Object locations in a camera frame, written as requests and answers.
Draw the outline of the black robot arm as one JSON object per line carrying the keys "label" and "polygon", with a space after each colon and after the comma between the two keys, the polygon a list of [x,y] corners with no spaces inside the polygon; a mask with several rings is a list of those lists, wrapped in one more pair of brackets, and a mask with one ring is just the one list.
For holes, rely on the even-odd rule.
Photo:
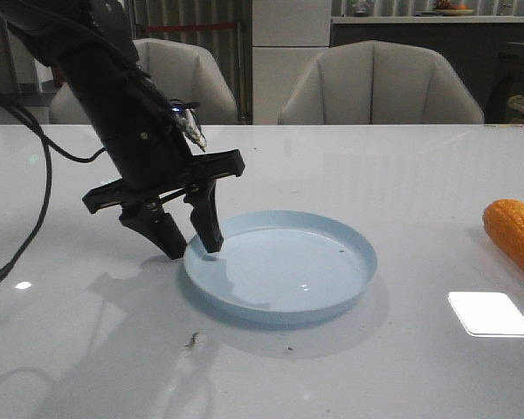
{"label": "black robot arm", "polygon": [[139,68],[137,50],[116,1],[0,1],[0,17],[42,64],[57,67],[121,174],[90,190],[91,212],[119,205],[121,223],[170,258],[186,248],[163,204],[182,196],[208,252],[224,239],[217,220],[219,178],[241,175],[237,150],[193,155],[205,144],[190,108],[168,100]]}

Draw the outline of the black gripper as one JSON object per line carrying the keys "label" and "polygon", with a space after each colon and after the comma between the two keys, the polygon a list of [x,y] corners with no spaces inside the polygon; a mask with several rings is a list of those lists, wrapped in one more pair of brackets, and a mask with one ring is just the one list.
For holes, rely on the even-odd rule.
{"label": "black gripper", "polygon": [[[115,204],[145,201],[184,189],[192,206],[190,221],[209,253],[221,250],[224,237],[217,218],[217,180],[245,170],[236,149],[193,155],[183,134],[167,117],[89,114],[89,120],[121,179],[90,190],[83,202],[92,213]],[[121,224],[145,237],[170,259],[181,258],[187,242],[162,207],[133,205],[122,209]]]}

